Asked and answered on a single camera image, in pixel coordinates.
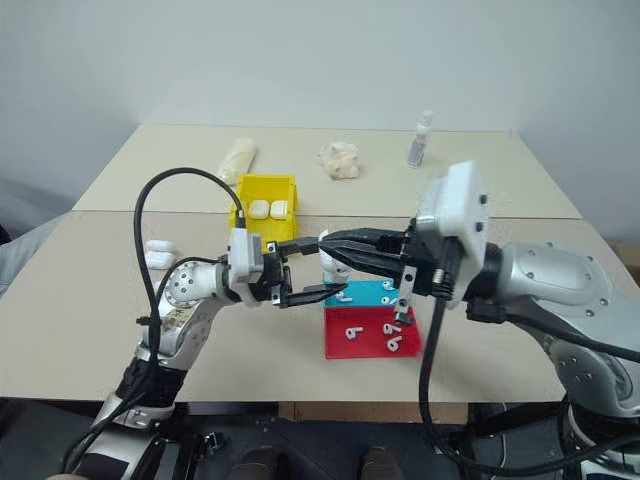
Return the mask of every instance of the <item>white cloth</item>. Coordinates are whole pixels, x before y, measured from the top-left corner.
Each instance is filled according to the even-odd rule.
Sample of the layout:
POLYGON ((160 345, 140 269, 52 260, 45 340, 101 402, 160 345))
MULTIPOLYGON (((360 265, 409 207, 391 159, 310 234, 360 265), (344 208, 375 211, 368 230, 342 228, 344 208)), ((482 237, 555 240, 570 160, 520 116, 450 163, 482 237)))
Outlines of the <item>white cloth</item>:
POLYGON ((20 270, 38 251, 61 219, 62 216, 56 217, 15 240, 0 245, 0 297, 7 291, 20 270))

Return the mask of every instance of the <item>yellow bin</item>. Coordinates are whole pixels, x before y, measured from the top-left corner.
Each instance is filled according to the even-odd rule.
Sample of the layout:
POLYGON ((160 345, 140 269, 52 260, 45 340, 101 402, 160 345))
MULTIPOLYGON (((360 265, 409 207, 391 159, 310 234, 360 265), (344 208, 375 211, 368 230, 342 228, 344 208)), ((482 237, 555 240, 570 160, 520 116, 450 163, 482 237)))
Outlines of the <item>yellow bin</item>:
MULTIPOLYGON (((247 229, 260 234, 263 251, 266 252, 266 244, 269 241, 284 242, 296 238, 298 225, 295 211, 298 208, 298 193, 295 176, 246 173, 240 175, 236 193, 245 211, 247 229), (266 200, 269 203, 275 200, 287 200, 287 217, 284 220, 275 220, 271 217, 264 220, 249 218, 249 205, 254 200, 266 200)), ((235 214, 236 207, 233 205, 229 212, 229 228, 235 225, 235 214)))

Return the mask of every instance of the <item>small plastic bottle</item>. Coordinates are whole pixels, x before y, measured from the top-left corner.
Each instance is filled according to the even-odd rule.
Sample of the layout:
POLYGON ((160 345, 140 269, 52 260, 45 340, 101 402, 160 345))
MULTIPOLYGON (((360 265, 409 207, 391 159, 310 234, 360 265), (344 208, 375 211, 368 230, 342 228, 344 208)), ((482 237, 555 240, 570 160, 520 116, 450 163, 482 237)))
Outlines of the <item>small plastic bottle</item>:
POLYGON ((411 144, 411 150, 409 151, 409 157, 407 158, 407 163, 410 167, 418 168, 422 164, 424 148, 427 145, 427 141, 430 136, 431 127, 424 125, 422 122, 416 125, 416 138, 411 144))

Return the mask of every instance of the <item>table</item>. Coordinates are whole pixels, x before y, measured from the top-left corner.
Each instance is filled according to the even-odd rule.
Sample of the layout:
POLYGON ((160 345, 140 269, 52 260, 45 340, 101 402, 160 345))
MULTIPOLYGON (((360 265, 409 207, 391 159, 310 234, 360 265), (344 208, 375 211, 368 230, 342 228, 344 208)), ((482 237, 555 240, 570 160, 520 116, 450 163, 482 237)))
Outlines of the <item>table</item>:
MULTIPOLYGON (((250 131, 250 136, 259 139, 260 155, 264 156, 258 158, 254 171, 284 173, 285 167, 275 161, 278 148, 273 138, 278 137, 279 131, 250 131)), ((337 138, 352 141, 360 135, 361 151, 371 155, 374 150, 393 150, 388 145, 384 150, 384 142, 380 143, 380 149, 371 149, 368 142, 377 142, 379 135, 388 136, 389 143, 396 147, 399 145, 394 143, 396 136, 410 140, 407 132, 366 132, 367 135, 361 131, 341 131, 340 135, 325 130, 286 132, 323 141, 337 138)), ((134 320, 148 309, 131 234, 130 210, 138 187, 156 171, 177 166, 179 158, 180 164, 204 166, 203 159, 212 158, 213 145, 221 157, 230 140, 241 133, 249 135, 245 129, 168 126, 143 126, 134 134, 0 300, 0 395, 95 400, 103 399, 117 385, 140 336, 140 327, 134 320), (228 137, 229 141, 210 140, 222 137, 228 137), (196 148, 198 138, 200 147, 196 148), (163 146, 156 147, 156 142, 163 146), (180 148, 186 149, 185 155, 167 153, 168 150, 176 153, 180 148), (141 151, 153 155, 143 155, 141 151), (152 157, 159 158, 158 162, 152 162, 152 157)), ((461 139, 463 152, 470 144, 477 147, 476 158, 485 182, 492 185, 488 189, 490 197, 508 199, 493 211, 491 241, 504 244, 512 240, 534 243, 551 240, 572 244, 601 262, 618 288, 634 291, 633 280, 615 254, 593 227, 579 219, 578 212, 521 141, 503 133, 473 133, 468 140, 466 135, 446 133, 441 139, 434 135, 434 145, 441 145, 438 148, 445 149, 442 145, 448 145, 445 150, 434 146, 434 150, 454 151, 456 138, 461 139), (503 160, 498 168, 492 162, 498 157, 495 152, 501 149, 503 160), (521 156, 514 153, 507 160, 509 155, 504 152, 524 153, 521 156), (508 176, 516 178, 517 165, 511 163, 521 165, 521 172, 531 174, 517 188, 505 181, 508 176), (500 197, 497 189, 507 187, 510 189, 500 197), (537 189, 549 191, 549 195, 534 194, 537 189), (520 215, 530 218, 509 218, 520 215)), ((298 145, 296 148, 302 148, 303 143, 300 139, 293 142, 298 145)), ((309 142, 308 150, 315 148, 316 143, 322 142, 309 142)), ((291 142, 282 141, 280 150, 288 152, 285 147, 290 145, 291 142)), ((456 160, 463 156, 466 154, 451 153, 456 160)), ((403 165, 405 170, 397 169, 400 180, 392 180, 393 177, 387 180, 400 182, 390 190, 394 195, 389 198, 394 200, 382 202, 388 207, 384 212, 391 213, 364 214, 371 212, 369 203, 378 204, 382 197, 372 192, 382 186, 374 166, 377 168, 383 157, 376 163, 369 158, 370 172, 365 168, 362 178, 347 182, 352 193, 360 191, 365 195, 367 191, 368 202, 356 198, 339 209, 339 202, 325 202, 314 210, 313 199, 322 198, 322 191, 313 186, 313 178, 331 198, 347 183, 331 182, 321 170, 310 175, 299 166, 292 167, 298 175, 301 209, 306 209, 306 214, 298 218, 301 236, 354 225, 406 228, 414 210, 407 207, 415 204, 416 192, 407 193, 410 189, 402 182, 421 175, 428 180, 433 172, 411 170, 413 173, 407 175, 408 169, 403 165)), ((319 167, 309 166, 309 170, 315 168, 319 167)), ((169 182, 162 195, 153 196, 152 210, 156 211, 145 215, 143 231, 146 238, 173 240, 182 256, 217 256, 226 248, 225 209, 214 201, 218 198, 215 188, 205 183, 199 190, 196 182, 187 179, 183 183, 169 182), (212 201, 206 203, 203 198, 212 201), (178 207, 171 206, 174 200, 178 207)), ((292 258, 290 265, 297 289, 320 280, 319 260, 315 256, 292 258)), ((418 298, 415 302, 423 331, 431 305, 430 299, 418 298)), ((418 370, 418 360, 408 358, 325 360, 321 305, 286 310, 271 305, 255 309, 236 305, 223 309, 216 317, 212 336, 189 372, 178 400, 415 402, 418 370)), ((460 307, 447 313, 432 380, 434 402, 552 401, 562 394, 551 364, 527 334, 512 325, 469 322, 460 307)))

